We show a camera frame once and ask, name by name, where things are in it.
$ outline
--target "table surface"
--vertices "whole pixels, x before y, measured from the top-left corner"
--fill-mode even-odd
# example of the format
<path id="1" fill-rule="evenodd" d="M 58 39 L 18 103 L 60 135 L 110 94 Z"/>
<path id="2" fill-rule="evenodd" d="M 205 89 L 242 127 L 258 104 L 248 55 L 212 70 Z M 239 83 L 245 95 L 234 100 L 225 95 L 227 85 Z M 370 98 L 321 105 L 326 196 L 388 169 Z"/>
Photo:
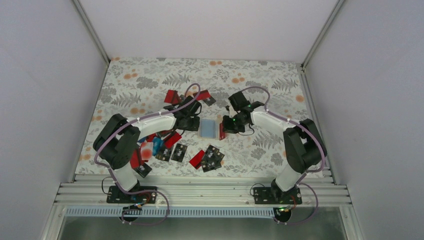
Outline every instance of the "table surface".
<path id="1" fill-rule="evenodd" d="M 93 141 L 110 117 L 140 117 L 157 112 L 164 106 L 168 90 L 184 94 L 191 83 L 199 83 L 208 90 L 216 103 L 207 106 L 202 101 L 201 119 L 222 121 L 230 105 L 228 97 L 248 86 L 262 86 L 269 90 L 268 107 L 275 113 L 293 119 L 308 118 L 305 98 L 296 64 L 293 62 L 210 60 L 183 58 L 116 57 L 110 62 L 91 124 L 76 167 L 76 174 L 106 174 L 106 168 L 94 164 Z M 198 90 L 190 89 L 188 94 Z M 248 100 L 265 102 L 260 89 L 245 92 Z M 178 143 L 188 146 L 182 163 L 152 158 L 148 165 L 155 176 L 198 177 L 274 177 L 287 164 L 283 139 L 272 132 L 253 126 L 254 134 L 228 134 L 224 140 L 198 137 L 186 131 Z M 203 172 L 189 160 L 200 150 L 213 145 L 225 154 L 222 167 Z M 321 173 L 308 174 L 319 178 Z"/>

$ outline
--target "gray leaf pattern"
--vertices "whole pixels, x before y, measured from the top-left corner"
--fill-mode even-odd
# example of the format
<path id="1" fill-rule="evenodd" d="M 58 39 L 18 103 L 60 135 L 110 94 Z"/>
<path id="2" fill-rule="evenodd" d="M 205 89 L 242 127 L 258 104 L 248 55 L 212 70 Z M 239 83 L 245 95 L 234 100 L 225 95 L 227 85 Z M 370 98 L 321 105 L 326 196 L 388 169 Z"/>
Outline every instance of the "gray leaf pattern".
<path id="1" fill-rule="evenodd" d="M 283 157 L 279 153 L 274 153 L 271 156 L 271 162 L 277 166 L 281 166 L 283 164 Z"/>
<path id="2" fill-rule="evenodd" d="M 250 156 L 254 159 L 261 159 L 262 155 L 264 155 L 266 153 L 265 150 L 263 150 L 262 148 L 257 147 L 255 150 L 252 151 L 252 153 L 250 154 Z"/>
<path id="3" fill-rule="evenodd" d="M 110 103 L 112 101 L 112 96 L 117 94 L 117 90 L 112 87 L 103 88 L 100 92 L 99 99 L 103 103 Z"/>
<path id="4" fill-rule="evenodd" d="M 133 94 L 130 92 L 129 94 L 122 93 L 117 98 L 115 98 L 111 103 L 113 105 L 118 105 L 120 107 L 128 107 L 133 104 L 140 102 L 142 99 L 138 93 Z"/>
<path id="5" fill-rule="evenodd" d="M 190 82 L 188 76 L 186 76 L 185 74 L 181 75 L 177 73 L 167 76 L 166 79 L 163 81 L 163 84 L 170 85 L 172 87 L 179 87 L 182 84 L 186 84 L 188 82 Z"/>
<path id="6" fill-rule="evenodd" d="M 107 169 L 93 162 L 93 141 L 112 115 L 140 117 L 155 113 L 167 103 L 168 90 L 184 94 L 191 83 L 199 83 L 208 90 L 216 103 L 207 106 L 202 101 L 202 119 L 222 121 L 228 115 L 228 97 L 249 86 L 260 86 L 270 91 L 268 107 L 293 119 L 308 117 L 296 64 L 275 61 L 242 61 L 217 59 L 116 57 L 110 62 L 99 99 L 91 118 L 83 149 L 76 169 L 77 174 L 106 174 Z M 264 102 L 266 94 L 252 88 L 245 92 L 247 99 Z M 199 138 L 197 132 L 186 131 L 178 141 L 188 149 L 183 162 L 150 159 L 152 176 L 193 177 L 275 177 L 286 166 L 281 136 L 255 127 L 251 136 L 227 134 L 223 140 Z M 209 172 L 196 170 L 189 164 L 200 150 L 216 146 L 225 154 L 222 167 Z M 307 176 L 322 177 L 320 173 Z"/>
<path id="7" fill-rule="evenodd" d="M 109 67 L 109 69 L 107 70 L 107 73 L 112 73 L 115 78 L 119 77 L 122 72 L 124 71 L 124 68 L 122 66 L 118 66 L 118 65 L 111 65 Z"/>
<path id="8" fill-rule="evenodd" d="M 283 79 L 278 78 L 278 80 L 276 80 L 272 84 L 271 88 L 283 90 L 283 91 L 287 91 L 287 90 L 290 91 L 292 88 L 296 88 L 297 86 L 298 86 L 297 82 L 293 79 L 289 80 L 286 78 L 283 78 Z"/>
<path id="9" fill-rule="evenodd" d="M 158 82 L 153 81 L 153 79 L 150 79 L 144 76 L 137 78 L 137 82 L 138 82 L 137 88 L 139 89 L 144 89 L 144 88 L 154 89 L 154 88 L 157 88 L 159 85 Z"/>

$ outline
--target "red block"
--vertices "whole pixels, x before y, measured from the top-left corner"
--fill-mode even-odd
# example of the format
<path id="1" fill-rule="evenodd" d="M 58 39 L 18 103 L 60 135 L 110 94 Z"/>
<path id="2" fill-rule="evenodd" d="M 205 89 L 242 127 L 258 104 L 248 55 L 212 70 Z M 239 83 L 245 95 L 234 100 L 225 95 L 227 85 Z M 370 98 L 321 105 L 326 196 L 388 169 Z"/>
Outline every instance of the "red block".
<path id="1" fill-rule="evenodd" d="M 129 160 L 129 164 L 131 164 L 131 168 L 133 169 L 138 168 L 140 165 L 144 164 L 144 161 L 140 156 L 140 151 L 138 148 L 136 148 L 132 153 L 131 159 Z"/>
<path id="2" fill-rule="evenodd" d="M 203 156 L 205 155 L 205 151 L 200 150 L 196 156 L 194 156 L 189 163 L 195 168 L 195 169 L 199 169 L 201 164 L 200 162 L 202 161 Z"/>
<path id="3" fill-rule="evenodd" d="M 168 90 L 168 93 L 166 94 L 164 103 L 168 104 L 178 104 L 180 103 L 180 97 L 178 96 L 178 92 L 175 90 Z"/>
<path id="4" fill-rule="evenodd" d="M 223 140 L 223 139 L 225 139 L 226 138 L 226 134 L 225 134 L 225 132 L 224 132 L 224 125 L 223 125 L 223 123 L 221 122 L 220 124 L 219 124 L 219 140 L 221 141 L 221 140 Z"/>
<path id="5" fill-rule="evenodd" d="M 203 91 L 200 91 L 200 94 L 196 98 L 196 100 L 197 101 L 200 101 L 200 100 L 207 99 L 207 98 L 210 98 L 210 97 L 211 97 L 211 94 L 209 93 L 209 91 L 208 90 L 203 90 Z"/>
<path id="6" fill-rule="evenodd" d="M 169 136 L 167 136 L 164 140 L 163 140 L 163 144 L 165 145 L 165 147 L 167 149 L 170 149 L 172 147 L 172 145 L 174 145 L 176 142 L 178 142 L 178 140 L 180 140 L 182 137 L 178 132 L 175 132 Z"/>

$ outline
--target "purple cable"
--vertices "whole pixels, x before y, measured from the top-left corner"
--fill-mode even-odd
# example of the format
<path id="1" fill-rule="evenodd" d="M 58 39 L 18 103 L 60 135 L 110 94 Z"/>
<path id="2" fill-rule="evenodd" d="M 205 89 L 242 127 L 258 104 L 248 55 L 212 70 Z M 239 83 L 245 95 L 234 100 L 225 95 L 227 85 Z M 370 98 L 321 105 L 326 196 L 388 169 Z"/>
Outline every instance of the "purple cable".
<path id="1" fill-rule="evenodd" d="M 309 130 L 307 130 L 304 126 L 300 125 L 299 123 L 297 123 L 297 122 L 295 122 L 293 120 L 288 120 L 287 118 L 285 118 L 285 117 L 283 117 L 281 115 L 275 114 L 272 111 L 268 110 L 267 105 L 268 105 L 268 102 L 270 101 L 271 94 L 270 94 L 270 92 L 268 92 L 268 90 L 266 88 L 261 87 L 261 86 L 249 86 L 249 87 L 246 87 L 245 89 L 241 90 L 241 92 L 246 91 L 248 89 L 261 89 L 261 90 L 263 90 L 266 94 L 268 94 L 268 99 L 265 101 L 265 104 L 264 104 L 265 111 L 268 114 L 270 114 L 271 116 L 274 116 L 274 117 L 276 117 L 278 119 L 281 119 L 284 122 L 288 122 L 290 124 L 296 125 L 297 127 L 299 127 L 300 129 L 302 129 L 306 134 L 308 134 L 310 136 L 310 138 L 313 140 L 313 142 L 318 147 L 319 153 L 321 154 L 321 166 L 319 166 L 319 168 L 317 170 L 306 170 L 306 172 L 307 173 L 318 173 L 318 172 L 321 172 L 324 169 L 324 165 L 326 163 L 326 156 L 324 155 L 323 147 L 321 146 L 321 144 L 318 141 L 318 139 Z M 303 174 L 299 178 L 299 180 L 297 181 L 297 183 L 299 183 L 301 180 L 303 180 L 305 178 L 305 176 L 306 176 L 306 174 Z"/>
<path id="2" fill-rule="evenodd" d="M 311 220 L 311 219 L 312 219 L 312 217 L 313 217 L 315 214 L 317 214 L 317 211 L 318 211 L 318 196 L 317 196 L 317 193 L 314 191 L 314 189 L 313 189 L 311 186 L 309 186 L 309 185 L 308 185 L 308 184 L 306 184 L 306 183 L 301 182 L 301 183 L 299 183 L 299 185 L 305 185 L 306 187 L 308 187 L 308 188 L 312 191 L 313 195 L 315 196 L 315 201 L 316 201 L 315 209 L 313 210 L 312 214 L 311 214 L 310 216 L 308 216 L 306 219 L 304 219 L 304 220 L 302 220 L 302 221 L 297 221 L 297 222 L 284 222 L 284 223 L 283 223 L 284 225 L 293 226 L 293 225 L 304 224 L 304 223 L 306 223 L 307 221 Z M 277 224 L 280 224 L 280 221 L 279 221 L 279 220 L 277 220 L 275 217 L 273 217 L 273 219 L 274 219 L 274 221 L 276 221 L 276 222 L 277 222 Z"/>
<path id="3" fill-rule="evenodd" d="M 161 113 L 161 115 L 167 115 L 167 114 L 172 114 L 172 113 L 175 113 L 175 112 L 177 112 L 177 111 L 179 111 L 179 110 L 181 110 L 181 109 L 183 109 L 183 108 L 185 108 L 185 107 L 187 107 L 188 105 L 190 105 L 190 104 L 192 104 L 197 98 L 198 98 L 198 96 L 200 95 L 200 91 L 201 91 L 201 89 L 200 89 L 200 85 L 198 84 L 198 83 L 193 83 L 193 84 L 191 84 L 190 86 L 188 86 L 188 88 L 187 88 L 187 90 L 185 91 L 185 96 L 187 95 L 187 93 L 188 93 L 188 91 L 190 90 L 190 88 L 192 88 L 193 86 L 197 86 L 198 87 L 198 91 L 197 91 L 197 94 L 196 94 L 196 96 L 192 99 L 192 100 L 190 100 L 189 102 L 187 102 L 186 104 L 184 104 L 184 105 L 182 105 L 182 106 L 180 106 L 180 107 L 178 107 L 177 109 L 174 109 L 174 110 L 171 110 L 171 111 L 166 111 L 166 112 L 162 112 Z M 140 120 L 143 120 L 143 119 L 147 119 L 147 118 L 151 118 L 151 117 L 156 117 L 156 116 L 159 116 L 160 114 L 159 113 L 152 113 L 152 114 L 149 114 L 149 115 L 145 115 L 145 116 L 142 116 L 142 117 L 140 117 L 140 118 L 136 118 L 136 119 L 134 119 L 134 120 L 131 120 L 131 121 L 129 121 L 128 123 L 126 123 L 126 124 L 124 124 L 123 126 L 121 126 L 120 128 L 118 128 L 118 130 L 116 130 L 114 133 L 112 133 L 112 135 L 110 135 L 109 136 L 109 138 L 108 139 L 106 139 L 106 141 L 98 148 L 98 150 L 97 150 L 97 152 L 95 153 L 95 155 L 94 155 L 94 159 L 93 159 L 93 161 L 94 161 L 94 163 L 95 164 L 97 164 L 97 165 L 100 165 L 100 166 L 103 166 L 103 167 L 106 167 L 107 168 L 107 170 L 109 171 L 109 174 L 110 174 L 110 176 L 112 177 L 112 179 L 113 179 L 113 181 L 115 182 L 115 184 L 116 184 L 116 186 L 124 193 L 124 194 L 127 194 L 127 195 L 138 195 L 138 194 L 145 194 L 145 193 L 157 193 L 157 194 L 160 194 L 160 195 L 162 195 L 162 197 L 165 199 L 165 201 L 166 201 L 166 214 L 165 214 L 165 216 L 160 220 L 160 221 L 158 221 L 158 222 L 155 222 L 155 223 L 130 223 L 130 222 L 128 222 L 128 221 L 125 221 L 124 219 L 123 219 L 123 217 L 122 217 L 122 223 L 128 223 L 128 224 L 134 224 L 134 225 L 140 225 L 140 226 L 155 226 L 155 225 L 158 225 L 158 224 L 160 224 L 160 223 L 162 223 L 163 221 L 165 221 L 165 219 L 167 219 L 167 217 L 168 217 L 168 215 L 170 214 L 170 203 L 169 203 L 169 201 L 168 201 L 168 199 L 167 199 L 167 197 L 162 193 L 162 192 L 160 192 L 160 191 L 156 191 L 156 190 L 143 190 L 143 191 L 135 191 L 135 192 L 129 192 L 129 191 L 126 191 L 126 190 L 124 190 L 123 188 L 122 188 L 122 186 L 119 184 L 119 182 L 118 182 L 118 180 L 117 180 L 117 178 L 115 177 L 115 174 L 114 174 L 114 172 L 112 171 L 112 169 L 111 169 L 111 167 L 108 165 L 108 164 L 105 164 L 105 163 L 102 163 L 102 162 L 99 162 L 98 161 L 98 157 L 99 157 L 99 154 L 103 151 L 103 149 L 106 147 L 106 145 L 117 135 L 117 134 L 119 134 L 122 130 L 124 130 L 126 127 L 128 127 L 129 125 L 131 125 L 131 124 L 134 124 L 134 123 L 136 123 L 136 122 L 139 122 Z"/>

